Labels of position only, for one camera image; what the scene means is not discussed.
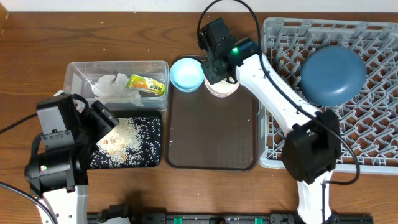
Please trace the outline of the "dark blue plate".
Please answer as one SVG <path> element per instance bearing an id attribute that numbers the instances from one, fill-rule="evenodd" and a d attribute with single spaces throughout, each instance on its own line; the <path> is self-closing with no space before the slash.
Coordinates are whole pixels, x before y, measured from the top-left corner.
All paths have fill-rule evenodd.
<path id="1" fill-rule="evenodd" d="M 331 45 L 316 50 L 300 70 L 300 89 L 311 103 L 336 106 L 354 98 L 366 81 L 366 65 L 353 50 Z"/>

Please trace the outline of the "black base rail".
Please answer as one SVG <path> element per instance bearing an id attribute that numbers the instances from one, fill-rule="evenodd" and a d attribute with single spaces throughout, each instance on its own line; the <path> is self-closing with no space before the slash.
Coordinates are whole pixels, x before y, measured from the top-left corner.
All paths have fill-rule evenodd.
<path id="1" fill-rule="evenodd" d="M 296 214 L 270 215 L 171 215 L 145 213 L 136 216 L 127 205 L 112 205 L 99 213 L 87 214 L 88 223 L 141 223 L 141 224 L 300 224 Z"/>

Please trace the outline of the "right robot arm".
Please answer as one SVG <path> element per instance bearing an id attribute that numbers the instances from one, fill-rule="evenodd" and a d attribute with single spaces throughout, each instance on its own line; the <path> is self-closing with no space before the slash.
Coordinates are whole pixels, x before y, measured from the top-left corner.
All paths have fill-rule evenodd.
<path id="1" fill-rule="evenodd" d="M 208 81 L 246 87 L 281 128 L 282 162 L 298 184 L 299 217 L 305 223 L 327 221 L 331 209 L 326 182 L 341 156 L 337 115 L 332 110 L 321 112 L 301 98 L 276 73 L 261 48 L 250 38 L 236 40 L 221 18 L 199 27 L 197 37 L 208 57 L 201 66 Z"/>

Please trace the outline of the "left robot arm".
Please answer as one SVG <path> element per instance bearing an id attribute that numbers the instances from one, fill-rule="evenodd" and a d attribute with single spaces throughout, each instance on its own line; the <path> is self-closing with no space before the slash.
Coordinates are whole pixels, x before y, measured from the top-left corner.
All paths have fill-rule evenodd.
<path id="1" fill-rule="evenodd" d="M 37 104 L 42 127 L 25 179 L 43 223 L 87 223 L 88 174 L 97 142 L 118 118 L 100 101 L 58 91 Z"/>

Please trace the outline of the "light blue bowl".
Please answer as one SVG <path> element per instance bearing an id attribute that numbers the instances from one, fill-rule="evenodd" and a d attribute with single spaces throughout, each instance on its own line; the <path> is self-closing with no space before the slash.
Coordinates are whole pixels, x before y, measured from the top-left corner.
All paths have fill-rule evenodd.
<path id="1" fill-rule="evenodd" d="M 170 69 L 170 81 L 178 90 L 190 93 L 196 91 L 205 79 L 201 63 L 193 58 L 177 60 Z"/>

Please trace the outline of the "clear plastic bin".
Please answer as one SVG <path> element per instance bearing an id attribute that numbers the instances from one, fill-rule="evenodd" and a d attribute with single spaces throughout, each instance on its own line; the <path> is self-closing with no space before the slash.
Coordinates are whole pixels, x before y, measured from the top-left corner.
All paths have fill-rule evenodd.
<path id="1" fill-rule="evenodd" d="M 123 73 L 128 78 L 132 74 L 153 78 L 165 85 L 163 95 L 155 95 L 139 91 L 143 107 L 132 103 L 106 103 L 110 110 L 166 110 L 169 93 L 169 66 L 165 61 L 99 61 L 99 62 L 72 62 L 67 67 L 64 90 L 79 94 L 86 98 L 89 104 L 96 101 L 91 86 L 104 75 Z"/>

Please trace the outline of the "green orange snack wrapper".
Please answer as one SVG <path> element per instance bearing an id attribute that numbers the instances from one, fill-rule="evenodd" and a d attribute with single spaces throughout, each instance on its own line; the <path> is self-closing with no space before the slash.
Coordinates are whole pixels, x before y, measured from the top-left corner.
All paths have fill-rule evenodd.
<path id="1" fill-rule="evenodd" d="M 155 95 L 163 95 L 165 93 L 165 85 L 153 78 L 142 77 L 132 74 L 126 84 L 126 88 L 153 93 Z"/>

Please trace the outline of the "white napkin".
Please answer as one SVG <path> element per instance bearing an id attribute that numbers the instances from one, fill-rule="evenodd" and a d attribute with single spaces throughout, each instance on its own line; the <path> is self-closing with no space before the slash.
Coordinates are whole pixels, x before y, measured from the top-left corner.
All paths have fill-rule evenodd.
<path id="1" fill-rule="evenodd" d="M 141 96 L 138 90 L 127 88 L 129 81 L 127 75 L 104 75 L 91 86 L 96 100 L 106 103 L 132 103 L 135 106 L 143 107 Z"/>

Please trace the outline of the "brown plastic tray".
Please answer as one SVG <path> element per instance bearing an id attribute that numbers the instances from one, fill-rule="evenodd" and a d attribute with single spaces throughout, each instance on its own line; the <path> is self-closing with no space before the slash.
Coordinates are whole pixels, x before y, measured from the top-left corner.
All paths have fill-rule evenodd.
<path id="1" fill-rule="evenodd" d="M 218 98 L 205 85 L 169 92 L 164 157 L 179 169 L 252 169 L 257 152 L 257 99 L 244 87 Z"/>

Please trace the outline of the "grey dishwasher rack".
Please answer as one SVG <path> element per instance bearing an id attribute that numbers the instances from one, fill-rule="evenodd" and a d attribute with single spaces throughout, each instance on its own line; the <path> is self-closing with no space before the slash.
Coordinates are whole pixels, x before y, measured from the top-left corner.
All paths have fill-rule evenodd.
<path id="1" fill-rule="evenodd" d="M 340 45 L 356 52 L 367 70 L 362 90 L 333 111 L 351 152 L 336 171 L 397 174 L 397 24 L 270 17 L 262 27 L 263 51 L 282 78 L 300 93 L 300 69 L 316 50 Z"/>

